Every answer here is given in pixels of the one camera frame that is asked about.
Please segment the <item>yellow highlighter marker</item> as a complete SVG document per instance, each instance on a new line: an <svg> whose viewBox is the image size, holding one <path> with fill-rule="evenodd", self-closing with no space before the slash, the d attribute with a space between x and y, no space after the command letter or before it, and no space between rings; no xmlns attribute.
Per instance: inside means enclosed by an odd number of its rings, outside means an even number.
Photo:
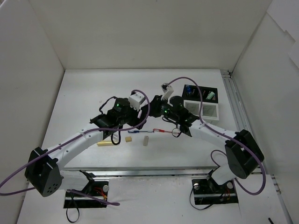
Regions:
<svg viewBox="0 0 299 224"><path fill-rule="evenodd" d="M111 141L101 141L97 143L98 147L107 147L107 146L113 146L113 143Z"/></svg>

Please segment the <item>white rectangular eraser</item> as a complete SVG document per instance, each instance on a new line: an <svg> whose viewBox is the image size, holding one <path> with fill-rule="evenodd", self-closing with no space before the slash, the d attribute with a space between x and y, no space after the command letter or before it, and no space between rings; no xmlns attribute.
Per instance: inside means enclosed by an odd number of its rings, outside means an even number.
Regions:
<svg viewBox="0 0 299 224"><path fill-rule="evenodd" d="M144 136L144 139L143 139L143 145L144 145L144 146L147 146L147 145L148 145L148 142L149 142L149 136Z"/></svg>

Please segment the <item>blue ballpoint pen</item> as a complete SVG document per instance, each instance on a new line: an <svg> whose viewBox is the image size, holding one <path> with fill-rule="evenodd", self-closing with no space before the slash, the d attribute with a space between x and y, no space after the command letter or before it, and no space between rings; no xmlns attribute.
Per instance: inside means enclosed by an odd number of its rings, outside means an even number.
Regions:
<svg viewBox="0 0 299 224"><path fill-rule="evenodd" d="M128 133L154 133L153 130L128 130Z"/></svg>

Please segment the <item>green highlighter marker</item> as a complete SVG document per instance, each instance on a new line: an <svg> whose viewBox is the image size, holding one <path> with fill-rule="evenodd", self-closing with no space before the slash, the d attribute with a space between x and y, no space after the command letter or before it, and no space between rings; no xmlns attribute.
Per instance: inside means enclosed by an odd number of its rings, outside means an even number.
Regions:
<svg viewBox="0 0 299 224"><path fill-rule="evenodd" d="M211 92L208 94L208 96L207 96L206 99L211 100L211 101L215 101L215 100L216 100L216 95L215 95L215 93L214 93L213 91L211 91Z"/></svg>

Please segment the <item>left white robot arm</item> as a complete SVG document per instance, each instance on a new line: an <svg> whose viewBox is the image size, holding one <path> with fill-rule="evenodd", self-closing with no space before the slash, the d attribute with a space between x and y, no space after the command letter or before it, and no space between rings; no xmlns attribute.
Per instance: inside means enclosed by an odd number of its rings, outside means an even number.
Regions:
<svg viewBox="0 0 299 224"><path fill-rule="evenodd" d="M138 93L128 98L116 98L112 109L91 119L67 141L50 149L35 148L30 153L25 177L43 197L52 195L66 179L62 171L74 157L114 133L125 131L124 125L129 129L142 126L146 119L138 118L138 113L142 103L148 100L147 96Z"/></svg>

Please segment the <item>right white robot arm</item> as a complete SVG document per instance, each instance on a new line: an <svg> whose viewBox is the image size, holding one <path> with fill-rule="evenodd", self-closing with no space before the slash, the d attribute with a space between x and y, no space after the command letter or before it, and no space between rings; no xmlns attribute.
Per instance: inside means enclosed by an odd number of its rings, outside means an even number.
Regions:
<svg viewBox="0 0 299 224"><path fill-rule="evenodd" d="M225 150L227 163L209 173L206 185L211 192L218 192L234 178L246 179L257 167L262 167L264 155L249 131L234 132L200 120L184 107L180 96L167 101L156 95L150 103L149 115L175 124L180 134Z"/></svg>

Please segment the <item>small tan eraser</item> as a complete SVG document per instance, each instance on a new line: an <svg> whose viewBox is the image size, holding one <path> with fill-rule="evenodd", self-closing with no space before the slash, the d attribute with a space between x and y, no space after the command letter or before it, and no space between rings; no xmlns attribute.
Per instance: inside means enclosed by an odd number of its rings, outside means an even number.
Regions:
<svg viewBox="0 0 299 224"><path fill-rule="evenodd" d="M129 136L129 137L126 137L126 138L125 138L125 141L126 141L126 142L131 142L131 141L132 141L132 138L131 138L130 136Z"/></svg>

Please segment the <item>clear bottle blue cap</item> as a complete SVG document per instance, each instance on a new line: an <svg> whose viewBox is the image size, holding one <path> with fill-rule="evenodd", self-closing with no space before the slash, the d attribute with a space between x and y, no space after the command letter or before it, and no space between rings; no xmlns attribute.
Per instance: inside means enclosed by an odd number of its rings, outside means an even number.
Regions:
<svg viewBox="0 0 299 224"><path fill-rule="evenodd" d="M186 89L186 95L188 97L191 97L192 96L192 87L190 85L186 85L185 89Z"/></svg>

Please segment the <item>red gel pen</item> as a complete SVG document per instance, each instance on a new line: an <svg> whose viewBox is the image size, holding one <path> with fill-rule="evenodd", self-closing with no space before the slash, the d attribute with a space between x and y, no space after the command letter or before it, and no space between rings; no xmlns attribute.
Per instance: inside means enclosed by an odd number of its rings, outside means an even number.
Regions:
<svg viewBox="0 0 299 224"><path fill-rule="evenodd" d="M167 131L167 130L164 130L164 129L158 129L158 128L154 128L154 129L153 129L153 132L170 133L170 134L173 134L173 131Z"/></svg>

